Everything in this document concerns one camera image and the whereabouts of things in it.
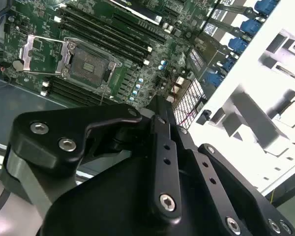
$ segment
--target black metal bracket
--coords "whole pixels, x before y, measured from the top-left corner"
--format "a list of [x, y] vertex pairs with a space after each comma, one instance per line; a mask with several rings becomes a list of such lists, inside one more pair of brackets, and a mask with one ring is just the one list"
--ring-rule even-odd
[[233, 5], [224, 5], [224, 4], [218, 4], [216, 9], [229, 11], [236, 14], [241, 14], [246, 16], [249, 19], [256, 19], [259, 15], [257, 12], [254, 11], [252, 7], [246, 7], [246, 6], [233, 6]]
[[[295, 236], [287, 219], [214, 147], [197, 149], [168, 102], [155, 97], [148, 109], [151, 119], [125, 104], [16, 118], [1, 175], [6, 186], [10, 175], [17, 178], [42, 209], [42, 236]], [[36, 130], [34, 123], [43, 125]], [[64, 138], [75, 146], [61, 146]], [[72, 186], [86, 153], [122, 148], [132, 151], [130, 158]]]

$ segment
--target electronic component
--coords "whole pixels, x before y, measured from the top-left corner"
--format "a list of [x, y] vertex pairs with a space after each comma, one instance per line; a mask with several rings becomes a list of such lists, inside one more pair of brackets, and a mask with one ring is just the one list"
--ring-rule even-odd
[[161, 16], [137, 4], [135, 1], [132, 1], [132, 0], [109, 0], [109, 1], [117, 4], [118, 6], [123, 7], [124, 9], [130, 11], [132, 14], [144, 20], [150, 21], [156, 25], [159, 25], [159, 23], [162, 20]]
[[205, 80], [209, 82], [210, 84], [219, 87], [220, 84], [223, 82], [224, 78], [220, 74], [213, 74], [206, 72], [205, 74]]
[[249, 19], [241, 23], [240, 29], [250, 36], [255, 36], [255, 34], [260, 30], [261, 23], [257, 20]]
[[48, 89], [46, 88], [46, 87], [41, 87], [41, 90], [40, 90], [40, 95], [42, 95], [42, 96], [47, 96], [47, 94], [48, 94]]
[[50, 84], [50, 80], [49, 80], [49, 78], [48, 78], [48, 77], [44, 77], [44, 78], [43, 78], [43, 86], [44, 86], [44, 87], [48, 87], [49, 84]]
[[[13, 83], [37, 93], [46, 87], [51, 99], [67, 107], [125, 102], [140, 109], [156, 94], [167, 97], [169, 79], [191, 70], [186, 52], [194, 47], [191, 36], [200, 21], [188, 17], [204, 19], [214, 6], [64, 0], [56, 7], [52, 1], [39, 7], [37, 1], [13, 2], [3, 59], [14, 65], [6, 68]], [[31, 74], [29, 83], [25, 73]]]
[[193, 73], [200, 77], [207, 67], [207, 63], [204, 61], [202, 56], [197, 52], [196, 49], [192, 48], [189, 50], [186, 58], [187, 66], [193, 71]]
[[248, 43], [241, 38], [232, 38], [228, 43], [228, 46], [238, 54], [242, 54], [248, 46]]
[[223, 64], [223, 69], [225, 69], [227, 72], [229, 72], [231, 70], [231, 68], [234, 66], [236, 62], [236, 59], [233, 57], [228, 57], [226, 58], [226, 61]]
[[278, 0], [261, 0], [255, 4], [255, 10], [263, 15], [270, 15], [278, 3]]

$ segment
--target blue connector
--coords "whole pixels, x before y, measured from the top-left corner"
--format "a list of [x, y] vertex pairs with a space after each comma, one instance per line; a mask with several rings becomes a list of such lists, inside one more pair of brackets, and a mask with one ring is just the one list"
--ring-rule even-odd
[[232, 38], [228, 43], [228, 46], [236, 53], [241, 54], [248, 46], [248, 43], [241, 38]]
[[277, 0], [261, 0], [257, 1], [255, 4], [255, 10], [263, 15], [270, 15], [273, 9], [276, 7]]
[[210, 84], [219, 87], [223, 81], [223, 77], [219, 74], [206, 73], [206, 81]]
[[260, 30], [261, 23], [256, 20], [249, 19], [241, 23], [240, 29], [250, 36], [255, 36], [255, 34]]
[[228, 57], [222, 67], [224, 70], [229, 72], [231, 70], [231, 68], [234, 66], [235, 62], [236, 62], [236, 60], [234, 58]]

